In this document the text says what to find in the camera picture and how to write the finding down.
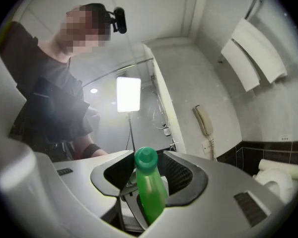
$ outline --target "bottle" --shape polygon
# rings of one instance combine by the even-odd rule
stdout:
[[[164,210],[168,197],[157,168],[158,154],[151,147],[142,147],[135,154],[135,163],[140,201],[151,224]]]

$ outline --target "black wrist strap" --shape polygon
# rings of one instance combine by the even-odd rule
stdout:
[[[93,153],[99,149],[100,149],[100,147],[98,147],[96,144],[90,144],[83,151],[83,154],[81,155],[81,159],[90,158],[93,155]]]

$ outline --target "green bottle cap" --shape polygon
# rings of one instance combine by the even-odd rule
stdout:
[[[158,154],[151,147],[142,147],[135,154],[136,168],[144,174],[152,173],[157,167]]]

